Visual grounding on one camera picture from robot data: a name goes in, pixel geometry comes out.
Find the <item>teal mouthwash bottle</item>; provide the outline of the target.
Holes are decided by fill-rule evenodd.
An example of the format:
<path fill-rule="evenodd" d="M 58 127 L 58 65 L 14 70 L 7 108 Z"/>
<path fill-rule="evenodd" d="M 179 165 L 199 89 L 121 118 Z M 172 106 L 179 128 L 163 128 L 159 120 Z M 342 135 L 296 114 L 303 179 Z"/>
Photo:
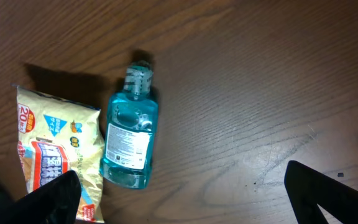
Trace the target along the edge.
<path fill-rule="evenodd" d="M 131 63 L 123 88 L 111 95 L 100 174 L 128 189 L 144 189 L 152 170 L 158 103 L 152 98 L 153 71 L 145 60 Z"/>

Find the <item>yellow snack bag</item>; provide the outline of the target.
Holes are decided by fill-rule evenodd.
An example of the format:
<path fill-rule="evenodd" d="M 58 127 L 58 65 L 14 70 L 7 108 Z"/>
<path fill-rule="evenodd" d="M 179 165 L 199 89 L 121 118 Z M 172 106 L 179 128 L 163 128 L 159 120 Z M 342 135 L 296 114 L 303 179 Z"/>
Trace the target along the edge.
<path fill-rule="evenodd" d="M 99 115 L 92 106 L 17 87 L 17 151 L 27 191 L 73 170 L 81 184 L 76 219 L 94 223 L 104 221 Z"/>

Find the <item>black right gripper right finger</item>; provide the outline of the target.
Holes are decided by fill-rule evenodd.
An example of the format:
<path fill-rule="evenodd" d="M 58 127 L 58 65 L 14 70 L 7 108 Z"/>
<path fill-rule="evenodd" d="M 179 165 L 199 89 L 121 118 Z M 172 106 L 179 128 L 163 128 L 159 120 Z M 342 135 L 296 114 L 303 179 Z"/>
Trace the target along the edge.
<path fill-rule="evenodd" d="M 284 184 L 298 223 L 327 223 L 320 208 L 342 223 L 358 223 L 358 191 L 298 161 L 288 162 Z"/>

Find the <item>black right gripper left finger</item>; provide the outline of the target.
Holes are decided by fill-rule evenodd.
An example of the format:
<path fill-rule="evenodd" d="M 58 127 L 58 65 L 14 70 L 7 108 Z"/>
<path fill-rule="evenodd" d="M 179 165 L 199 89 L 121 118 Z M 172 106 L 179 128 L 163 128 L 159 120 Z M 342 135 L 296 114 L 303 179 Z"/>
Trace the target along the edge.
<path fill-rule="evenodd" d="M 0 214 L 0 223 L 72 224 L 80 197 L 79 178 L 70 170 L 10 206 Z"/>

